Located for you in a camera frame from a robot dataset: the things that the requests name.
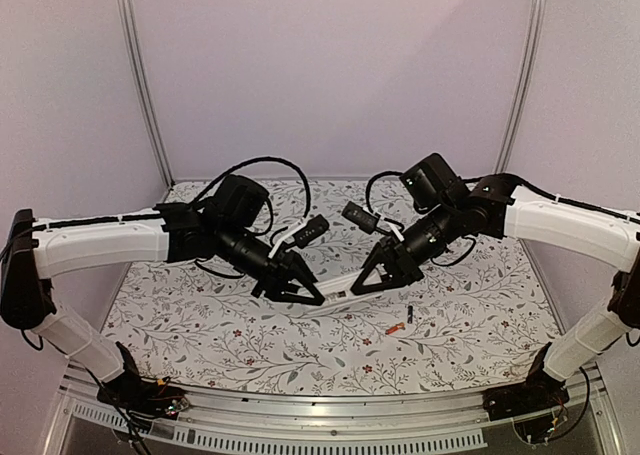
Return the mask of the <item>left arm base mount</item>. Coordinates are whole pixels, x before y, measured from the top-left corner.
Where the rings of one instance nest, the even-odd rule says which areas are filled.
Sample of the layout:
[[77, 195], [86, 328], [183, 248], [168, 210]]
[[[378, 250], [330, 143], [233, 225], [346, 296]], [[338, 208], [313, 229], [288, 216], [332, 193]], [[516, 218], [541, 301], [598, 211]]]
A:
[[124, 372], [112, 381], [100, 383], [100, 402], [148, 418], [173, 420], [190, 407], [185, 390], [173, 385], [170, 377], [144, 379], [129, 350], [120, 342], [116, 347], [123, 357]]

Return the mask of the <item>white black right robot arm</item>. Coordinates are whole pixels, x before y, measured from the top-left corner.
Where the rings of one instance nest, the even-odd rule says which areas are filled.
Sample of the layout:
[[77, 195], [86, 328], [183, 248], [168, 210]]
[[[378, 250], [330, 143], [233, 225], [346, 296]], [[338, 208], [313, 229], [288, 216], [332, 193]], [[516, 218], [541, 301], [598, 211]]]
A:
[[536, 356], [527, 381], [517, 390], [517, 402], [524, 410], [539, 410], [554, 397], [556, 386], [638, 328], [638, 216], [552, 195], [508, 173], [484, 176], [468, 187], [438, 153], [402, 173], [400, 180], [423, 216], [374, 246], [351, 286], [355, 295], [421, 280], [425, 262], [467, 235], [546, 243], [616, 268], [611, 299]]

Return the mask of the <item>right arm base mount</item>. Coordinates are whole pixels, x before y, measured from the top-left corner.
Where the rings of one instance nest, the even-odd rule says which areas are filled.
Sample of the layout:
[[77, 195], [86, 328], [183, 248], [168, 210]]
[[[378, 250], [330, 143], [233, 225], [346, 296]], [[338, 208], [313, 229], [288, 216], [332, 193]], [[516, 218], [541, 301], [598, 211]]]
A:
[[547, 375], [544, 371], [544, 357], [551, 343], [547, 343], [535, 356], [524, 381], [495, 387], [482, 393], [483, 409], [491, 421], [530, 415], [544, 411], [544, 414], [515, 423], [518, 437], [528, 444], [548, 442], [556, 431], [558, 415], [552, 408], [563, 412], [569, 401], [564, 382]]

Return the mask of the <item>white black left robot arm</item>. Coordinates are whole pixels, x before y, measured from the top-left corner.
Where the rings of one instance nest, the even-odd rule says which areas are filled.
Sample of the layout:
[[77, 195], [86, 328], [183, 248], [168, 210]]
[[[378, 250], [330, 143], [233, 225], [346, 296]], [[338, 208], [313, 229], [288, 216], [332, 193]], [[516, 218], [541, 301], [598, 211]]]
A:
[[149, 390], [128, 350], [102, 337], [75, 311], [55, 304], [53, 278], [112, 264], [218, 257], [255, 280], [251, 294], [256, 298], [319, 306], [325, 298], [298, 251], [329, 224], [321, 215], [305, 216], [268, 245], [250, 228], [269, 202], [268, 191], [257, 182], [228, 175], [210, 197], [124, 215], [37, 221], [23, 209], [15, 214], [1, 252], [1, 318], [83, 364], [126, 408], [141, 408]]

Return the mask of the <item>orange battery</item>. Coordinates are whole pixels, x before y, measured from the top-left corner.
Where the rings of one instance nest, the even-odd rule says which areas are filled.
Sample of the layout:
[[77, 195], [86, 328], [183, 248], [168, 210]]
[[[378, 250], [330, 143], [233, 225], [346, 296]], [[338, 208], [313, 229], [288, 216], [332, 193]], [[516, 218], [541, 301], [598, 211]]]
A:
[[385, 331], [385, 334], [386, 335], [391, 335], [391, 334], [394, 334], [395, 332], [398, 332], [400, 330], [405, 330], [405, 328], [406, 327], [405, 327], [404, 323], [400, 323], [400, 324], [397, 324], [397, 325], [394, 325], [394, 326], [388, 328]]

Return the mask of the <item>white remote control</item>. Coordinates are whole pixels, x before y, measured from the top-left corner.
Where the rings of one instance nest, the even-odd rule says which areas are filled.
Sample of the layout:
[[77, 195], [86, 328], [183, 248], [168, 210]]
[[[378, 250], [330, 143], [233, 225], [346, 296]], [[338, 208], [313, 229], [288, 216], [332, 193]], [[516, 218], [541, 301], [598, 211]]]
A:
[[302, 313], [304, 315], [324, 315], [381, 295], [381, 292], [354, 295], [350, 290], [350, 286], [358, 275], [358, 272], [353, 272], [331, 280], [318, 282], [316, 288], [324, 296], [324, 304], [322, 306], [304, 306]]

